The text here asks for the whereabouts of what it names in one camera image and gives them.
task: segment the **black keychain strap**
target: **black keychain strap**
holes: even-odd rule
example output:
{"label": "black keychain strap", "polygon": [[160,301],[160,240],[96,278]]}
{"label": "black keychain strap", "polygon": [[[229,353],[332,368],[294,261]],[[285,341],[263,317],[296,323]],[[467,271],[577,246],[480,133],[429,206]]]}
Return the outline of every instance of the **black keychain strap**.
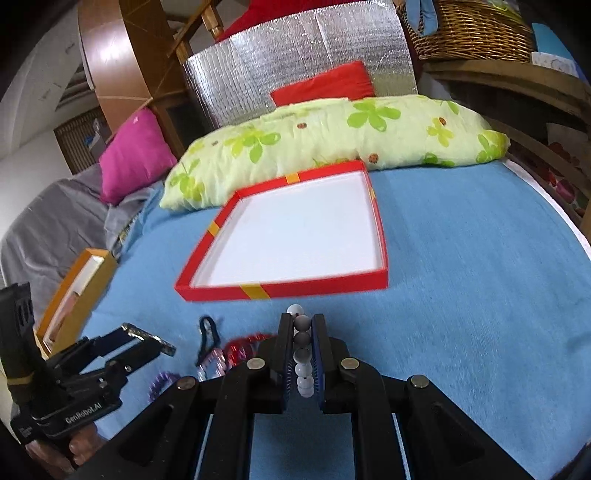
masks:
{"label": "black keychain strap", "polygon": [[[199,320],[199,330],[201,331],[201,348],[199,349],[199,355],[197,356],[197,361],[195,362],[196,367],[203,363],[203,361],[214,348],[218,348],[220,346],[220,336],[217,332],[217,325],[210,316],[205,315],[201,317]],[[211,346],[207,347],[209,334],[211,334],[212,342]]]}

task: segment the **red pillow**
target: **red pillow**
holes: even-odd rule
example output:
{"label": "red pillow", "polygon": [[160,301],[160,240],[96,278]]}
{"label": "red pillow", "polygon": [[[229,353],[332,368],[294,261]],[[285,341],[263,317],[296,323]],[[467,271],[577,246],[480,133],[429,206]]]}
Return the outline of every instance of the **red pillow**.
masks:
{"label": "red pillow", "polygon": [[251,0],[248,10],[239,17],[226,31],[216,39],[216,42],[254,27],[255,25],[275,20],[276,18],[314,10],[315,8],[330,7],[332,5],[348,4],[358,0]]}
{"label": "red pillow", "polygon": [[277,106],[307,102],[318,98],[359,100],[375,97],[374,86],[360,60],[320,73],[309,80],[292,83],[271,92]]}

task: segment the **orange box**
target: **orange box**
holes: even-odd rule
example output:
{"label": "orange box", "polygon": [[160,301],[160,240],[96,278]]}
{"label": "orange box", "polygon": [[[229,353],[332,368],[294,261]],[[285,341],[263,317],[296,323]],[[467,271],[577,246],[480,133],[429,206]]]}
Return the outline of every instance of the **orange box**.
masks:
{"label": "orange box", "polygon": [[61,282],[37,329],[44,355],[52,356],[78,340],[96,302],[118,266],[107,250],[87,248]]}

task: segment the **purple bracelet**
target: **purple bracelet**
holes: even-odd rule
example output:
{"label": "purple bracelet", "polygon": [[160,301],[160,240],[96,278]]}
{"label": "purple bracelet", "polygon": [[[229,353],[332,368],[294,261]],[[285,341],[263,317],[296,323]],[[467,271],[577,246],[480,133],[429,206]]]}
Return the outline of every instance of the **purple bracelet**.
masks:
{"label": "purple bracelet", "polygon": [[154,378],[154,381],[150,385],[150,391],[148,393],[150,402],[156,400],[166,388],[175,383],[179,378],[181,378],[179,374],[174,374],[172,372],[160,372],[156,375],[156,378]]}

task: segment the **gray bead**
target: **gray bead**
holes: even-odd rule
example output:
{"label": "gray bead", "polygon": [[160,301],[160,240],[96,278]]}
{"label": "gray bead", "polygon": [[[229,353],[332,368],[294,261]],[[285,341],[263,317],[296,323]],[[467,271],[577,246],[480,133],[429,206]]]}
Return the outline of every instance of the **gray bead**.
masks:
{"label": "gray bead", "polygon": [[294,327],[298,332],[305,332],[312,325],[312,320],[307,315],[298,315],[294,319]]}
{"label": "gray bead", "polygon": [[294,335],[294,345],[298,348],[308,346],[311,342],[310,334],[308,332],[297,332]]}
{"label": "gray bead", "polygon": [[312,352],[307,348],[298,348],[294,352],[294,360],[299,364],[307,364],[312,360]]}

